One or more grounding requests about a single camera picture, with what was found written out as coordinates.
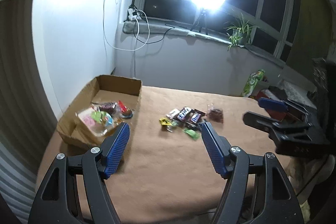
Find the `brownie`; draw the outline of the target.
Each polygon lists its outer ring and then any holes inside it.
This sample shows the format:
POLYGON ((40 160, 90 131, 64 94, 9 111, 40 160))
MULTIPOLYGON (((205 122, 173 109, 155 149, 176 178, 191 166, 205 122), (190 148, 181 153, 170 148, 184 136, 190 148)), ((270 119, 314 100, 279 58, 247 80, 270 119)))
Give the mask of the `brownie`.
POLYGON ((224 123, 223 109, 212 103, 207 106, 207 117, 212 121, 224 123))

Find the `black patterned snack packet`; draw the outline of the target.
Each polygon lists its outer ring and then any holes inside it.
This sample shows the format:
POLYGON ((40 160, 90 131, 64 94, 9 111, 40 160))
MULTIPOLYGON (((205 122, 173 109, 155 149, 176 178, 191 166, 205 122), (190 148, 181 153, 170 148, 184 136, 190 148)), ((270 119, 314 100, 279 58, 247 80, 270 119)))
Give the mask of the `black patterned snack packet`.
POLYGON ((198 131, 202 131, 202 126, 205 124, 207 122, 207 120, 206 119, 201 119, 201 120, 199 120, 198 121, 198 123, 197 123, 197 129, 198 129, 198 131))

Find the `Snickers bar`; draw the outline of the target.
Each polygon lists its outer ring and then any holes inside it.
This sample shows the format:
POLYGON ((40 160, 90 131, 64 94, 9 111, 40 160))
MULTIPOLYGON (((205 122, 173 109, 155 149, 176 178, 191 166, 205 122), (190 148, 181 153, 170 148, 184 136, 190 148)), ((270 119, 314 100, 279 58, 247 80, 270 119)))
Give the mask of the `Snickers bar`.
POLYGON ((194 128, 194 127, 197 127, 199 121, 201 120, 202 117, 205 116, 205 113, 200 111, 200 110, 197 110, 197 109, 194 109, 190 112, 190 114, 188 115, 187 117, 187 120, 186 120, 186 126, 187 127, 190 127, 190 128, 194 128))
POLYGON ((190 107, 184 107, 176 116, 176 119, 184 122, 187 118, 187 116, 190 114, 190 112, 192 111, 192 108, 190 107))

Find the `light green candy packet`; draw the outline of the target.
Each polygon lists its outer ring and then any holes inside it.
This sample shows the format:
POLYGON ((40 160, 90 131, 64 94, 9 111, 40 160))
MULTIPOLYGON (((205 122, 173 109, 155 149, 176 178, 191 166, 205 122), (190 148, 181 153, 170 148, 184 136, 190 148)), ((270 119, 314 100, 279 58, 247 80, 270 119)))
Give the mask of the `light green candy packet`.
POLYGON ((200 137, 201 137, 201 135, 200 135, 200 133, 198 133, 198 132, 196 132, 196 131, 194 131, 194 130, 192 130, 192 129, 187 129, 187 128, 185 128, 184 130, 183 130, 183 132, 185 133, 185 134, 187 134, 191 139, 193 139, 193 140, 198 140, 200 137))

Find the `pink candy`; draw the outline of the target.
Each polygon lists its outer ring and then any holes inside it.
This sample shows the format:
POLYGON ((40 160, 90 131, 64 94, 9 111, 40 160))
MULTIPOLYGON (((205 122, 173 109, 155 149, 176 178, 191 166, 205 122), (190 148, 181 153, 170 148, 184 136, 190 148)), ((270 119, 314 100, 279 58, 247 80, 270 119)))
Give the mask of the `pink candy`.
POLYGON ((179 109, 173 109, 168 114, 166 114, 167 118, 173 120, 177 117, 177 115, 180 113, 179 109))

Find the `yellow candy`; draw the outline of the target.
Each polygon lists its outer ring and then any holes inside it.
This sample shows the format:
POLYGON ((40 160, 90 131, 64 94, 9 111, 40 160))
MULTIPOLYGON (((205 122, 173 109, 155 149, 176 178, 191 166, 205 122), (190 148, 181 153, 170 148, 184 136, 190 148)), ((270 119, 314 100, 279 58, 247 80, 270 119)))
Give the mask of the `yellow candy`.
POLYGON ((161 126, 163 126, 163 127, 171 127, 172 126, 171 120, 166 119, 166 118, 160 118, 159 122, 160 122, 161 126))

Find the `clear green candy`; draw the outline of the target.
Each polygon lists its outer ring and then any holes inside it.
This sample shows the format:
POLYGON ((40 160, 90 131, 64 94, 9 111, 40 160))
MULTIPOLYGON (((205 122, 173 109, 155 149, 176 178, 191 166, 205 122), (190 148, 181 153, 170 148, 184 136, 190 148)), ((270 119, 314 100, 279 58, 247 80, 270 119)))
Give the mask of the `clear green candy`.
POLYGON ((173 120, 170 122, 170 125, 167 126, 167 131, 174 132, 178 127, 181 127, 181 122, 173 120))

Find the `green snack bag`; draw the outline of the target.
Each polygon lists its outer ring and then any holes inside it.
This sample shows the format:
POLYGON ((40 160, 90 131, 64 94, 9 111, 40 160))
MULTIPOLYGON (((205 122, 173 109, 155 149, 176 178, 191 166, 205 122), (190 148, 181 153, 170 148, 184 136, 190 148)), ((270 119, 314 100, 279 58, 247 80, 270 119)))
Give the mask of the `green snack bag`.
POLYGON ((264 75, 265 75, 264 69, 260 69, 257 72, 251 73, 250 76, 248 77, 246 84, 244 85, 241 96, 249 97, 254 91, 258 82, 264 78, 264 75))

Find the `potted spider plant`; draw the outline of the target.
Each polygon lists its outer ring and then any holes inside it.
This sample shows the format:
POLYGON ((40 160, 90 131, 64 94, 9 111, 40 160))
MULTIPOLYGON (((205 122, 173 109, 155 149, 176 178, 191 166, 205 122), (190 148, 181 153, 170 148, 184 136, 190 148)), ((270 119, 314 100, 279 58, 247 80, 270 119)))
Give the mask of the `potted spider plant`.
POLYGON ((258 26, 250 24, 249 20, 246 20, 245 16, 241 13, 236 21, 229 25, 226 30, 232 33, 228 35, 230 45, 228 50, 234 47, 245 47, 252 44, 252 31, 256 30, 258 26))

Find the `pink bread packet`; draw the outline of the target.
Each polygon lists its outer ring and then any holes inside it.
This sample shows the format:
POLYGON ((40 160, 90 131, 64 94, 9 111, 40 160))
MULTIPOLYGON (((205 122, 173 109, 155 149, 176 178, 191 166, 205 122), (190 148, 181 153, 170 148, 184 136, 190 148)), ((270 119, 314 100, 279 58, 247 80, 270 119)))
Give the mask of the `pink bread packet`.
POLYGON ((105 136, 112 132, 123 120, 99 107, 92 105, 76 113, 79 125, 89 136, 105 136))

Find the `black tripod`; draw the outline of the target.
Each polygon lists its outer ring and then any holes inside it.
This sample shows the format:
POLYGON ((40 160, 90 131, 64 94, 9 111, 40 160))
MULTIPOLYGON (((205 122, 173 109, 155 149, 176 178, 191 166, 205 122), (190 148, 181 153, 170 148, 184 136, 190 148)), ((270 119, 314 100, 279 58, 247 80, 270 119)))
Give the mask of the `black tripod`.
POLYGON ((205 29, 205 34, 208 35, 208 27, 207 27, 207 10, 201 9, 201 12, 197 18, 197 20, 192 25, 190 31, 198 30, 199 33, 202 32, 202 29, 205 29))

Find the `beige tablecloth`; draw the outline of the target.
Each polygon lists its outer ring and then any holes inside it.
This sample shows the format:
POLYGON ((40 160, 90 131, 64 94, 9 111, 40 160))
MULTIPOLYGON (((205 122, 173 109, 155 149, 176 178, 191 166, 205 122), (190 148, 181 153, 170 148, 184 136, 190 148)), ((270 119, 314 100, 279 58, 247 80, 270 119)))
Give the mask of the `beige tablecloth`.
POLYGON ((265 114, 255 100, 145 86, 131 101, 138 110, 124 163, 106 181, 122 223, 157 223, 200 214, 219 203, 225 181, 215 172, 203 142, 180 129, 161 129, 159 119, 174 108, 205 111, 214 104, 224 111, 223 123, 214 124, 219 135, 250 154, 274 151, 266 133, 242 121, 247 111, 265 114))

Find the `cardboard box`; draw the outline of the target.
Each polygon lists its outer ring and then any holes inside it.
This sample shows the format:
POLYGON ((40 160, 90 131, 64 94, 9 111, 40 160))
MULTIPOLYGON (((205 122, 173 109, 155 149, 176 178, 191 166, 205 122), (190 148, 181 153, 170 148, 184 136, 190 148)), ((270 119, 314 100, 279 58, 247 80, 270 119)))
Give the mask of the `cardboard box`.
POLYGON ((57 132, 64 142, 81 148, 100 145, 126 122, 137 123, 142 82, 113 75, 91 80, 58 121, 57 132))

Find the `grey windowsill cloth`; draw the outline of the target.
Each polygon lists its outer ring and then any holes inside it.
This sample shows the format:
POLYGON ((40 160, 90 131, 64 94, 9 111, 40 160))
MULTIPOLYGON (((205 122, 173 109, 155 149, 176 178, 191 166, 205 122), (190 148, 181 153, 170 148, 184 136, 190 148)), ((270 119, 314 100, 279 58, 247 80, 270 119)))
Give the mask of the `grey windowsill cloth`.
MULTIPOLYGON (((135 21, 125 21, 121 25, 122 33, 126 35, 132 35, 134 38, 136 37, 137 29, 138 24, 135 21)), ((144 20, 140 20, 139 35, 141 37, 139 38, 139 40, 142 39, 142 35, 147 36, 148 32, 150 32, 150 37, 158 37, 157 40, 152 41, 151 43, 159 43, 163 41, 163 38, 165 38, 167 35, 170 35, 179 38, 194 38, 199 40, 205 40, 206 42, 214 42, 224 44, 226 46, 230 45, 228 35, 215 31, 210 31, 209 35, 190 31, 190 29, 187 28, 187 25, 173 21, 150 19, 149 24, 147 24, 147 22, 145 22, 144 20)), ((260 48, 255 47, 252 44, 240 48, 247 50, 256 57, 267 60, 280 68, 283 68, 285 66, 284 61, 277 59, 272 54, 261 50, 260 48)))

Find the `white power strip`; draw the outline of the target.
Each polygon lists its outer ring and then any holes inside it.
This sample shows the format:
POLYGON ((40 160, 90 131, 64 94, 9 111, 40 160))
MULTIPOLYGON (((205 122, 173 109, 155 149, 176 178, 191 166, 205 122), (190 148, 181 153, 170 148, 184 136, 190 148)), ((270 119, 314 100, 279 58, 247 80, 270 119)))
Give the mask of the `white power strip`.
POLYGON ((129 21, 136 21, 142 19, 142 12, 137 9, 134 5, 130 5, 127 9, 129 21))

